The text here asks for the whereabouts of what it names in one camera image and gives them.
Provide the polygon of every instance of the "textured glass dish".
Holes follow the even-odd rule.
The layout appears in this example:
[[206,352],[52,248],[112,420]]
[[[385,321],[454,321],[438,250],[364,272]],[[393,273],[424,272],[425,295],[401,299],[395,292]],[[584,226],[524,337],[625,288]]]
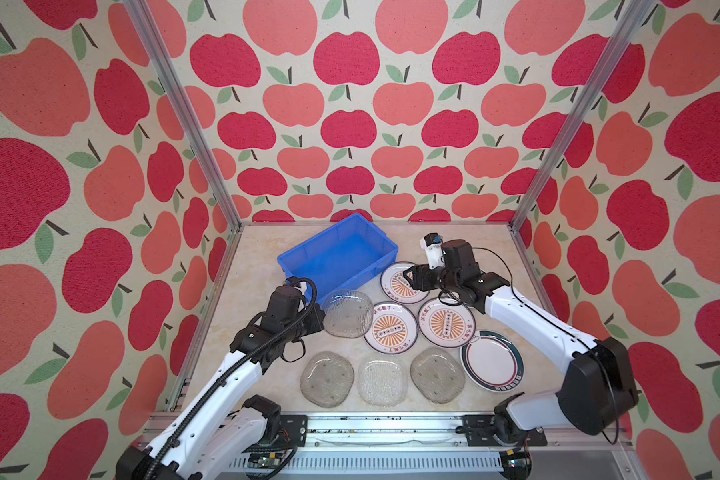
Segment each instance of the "textured glass dish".
[[349,360],[334,352],[320,352],[309,359],[299,386],[310,402],[333,408],[344,402],[354,381]]
[[399,359],[374,354],[358,367],[358,391],[371,405],[395,406],[408,394],[408,373]]
[[373,321],[373,303],[365,293],[336,290],[322,304],[326,312],[323,325],[333,336],[356,339],[365,335]]
[[411,380],[430,402],[448,403],[464,389],[467,376],[448,352],[432,347],[411,362]]

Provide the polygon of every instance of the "blue plastic bin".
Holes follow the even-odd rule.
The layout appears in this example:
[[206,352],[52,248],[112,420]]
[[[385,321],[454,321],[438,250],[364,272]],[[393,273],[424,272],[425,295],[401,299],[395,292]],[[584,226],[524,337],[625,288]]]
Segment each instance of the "blue plastic bin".
[[[315,282],[323,303],[340,288],[357,289],[394,263],[398,246],[365,217],[353,214],[277,257],[289,276]],[[307,290],[307,300],[312,297]]]

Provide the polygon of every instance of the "apple print wallpaper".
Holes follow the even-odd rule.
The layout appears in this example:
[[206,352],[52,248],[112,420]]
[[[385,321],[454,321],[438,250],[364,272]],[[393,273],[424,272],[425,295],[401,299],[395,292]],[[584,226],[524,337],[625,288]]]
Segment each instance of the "apple print wallpaper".
[[720,479],[720,2],[657,3],[621,62],[643,56],[554,170],[529,253],[561,319],[629,348],[649,476]]
[[205,309],[229,229],[149,63],[122,3],[0,2],[0,480],[112,478]]
[[[169,1],[186,20],[174,68],[197,92],[192,104],[245,223],[354,211],[375,221],[508,220],[623,9]],[[628,97],[644,67],[642,48],[630,50],[609,101]],[[213,109],[217,121],[203,123]],[[175,116],[159,119],[170,137]],[[593,147],[585,125],[570,162]]]

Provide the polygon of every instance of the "table surface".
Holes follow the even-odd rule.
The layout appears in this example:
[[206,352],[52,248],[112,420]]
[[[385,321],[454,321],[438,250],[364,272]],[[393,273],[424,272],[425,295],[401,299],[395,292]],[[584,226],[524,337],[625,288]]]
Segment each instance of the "table surface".
[[[539,304],[533,283],[528,277],[506,226],[384,225],[381,223],[378,226],[399,246],[400,251],[396,261],[425,264],[427,258],[418,242],[420,238],[430,232],[438,232],[444,240],[461,238],[473,246],[490,248],[501,255],[511,268],[515,289]],[[200,358],[192,374],[187,398],[194,398],[208,382],[224,355],[230,350],[230,343],[238,330],[243,328],[255,314],[266,308],[270,294],[284,281],[285,275],[277,263],[278,255],[325,228],[327,228],[326,225],[245,226],[208,335],[202,345]],[[474,255],[483,271],[494,271],[508,278],[507,269],[494,255],[482,250],[475,250]],[[382,292],[379,276],[358,290],[368,295],[374,303],[389,300]],[[407,307],[416,315],[419,307],[435,296],[435,292],[431,292],[427,299]],[[413,382],[408,379],[408,394],[403,402],[394,407],[379,407],[370,405],[360,398],[355,378],[355,385],[352,386],[344,403],[334,408],[322,408],[304,398],[299,389],[299,379],[307,361],[317,352],[324,350],[336,352],[350,361],[356,374],[362,361],[377,353],[362,337],[345,339],[320,332],[304,339],[307,348],[304,358],[294,363],[285,363],[280,360],[274,362],[264,377],[244,395],[242,400],[259,394],[277,402],[282,406],[284,412],[477,412],[491,411],[496,404],[515,393],[540,392],[560,387],[563,376],[547,357],[504,324],[474,309],[471,311],[474,314],[478,330],[498,332],[512,341],[520,351],[525,374],[518,388],[506,393],[492,392],[481,388],[468,376],[464,390],[454,400],[445,404],[437,404],[424,398]],[[406,369],[409,369],[413,358],[431,346],[433,344],[430,341],[426,340],[423,335],[419,335],[410,350],[396,357],[402,360]],[[456,363],[461,364],[460,349],[450,349],[448,352]],[[286,347],[286,358],[288,359],[296,358],[300,353],[301,346],[299,344],[288,344]]]

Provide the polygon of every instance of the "white plate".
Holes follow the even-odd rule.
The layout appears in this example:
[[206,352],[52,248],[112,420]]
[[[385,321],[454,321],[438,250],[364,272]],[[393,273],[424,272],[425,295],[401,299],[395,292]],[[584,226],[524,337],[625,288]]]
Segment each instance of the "white plate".
[[450,306],[434,298],[419,309],[418,328],[435,345],[455,349],[474,335],[474,316],[464,305]]
[[371,329],[365,341],[376,351],[396,355],[416,342],[418,329],[413,313],[399,303],[382,302],[373,306]]
[[523,380],[518,348],[496,332],[480,330],[461,347],[461,365],[475,383],[494,392],[508,392]]
[[410,262],[397,262],[391,264],[382,273],[381,282],[384,293],[400,303],[418,303],[427,298],[429,292],[413,290],[408,282],[403,278],[403,272],[411,268],[414,264]]

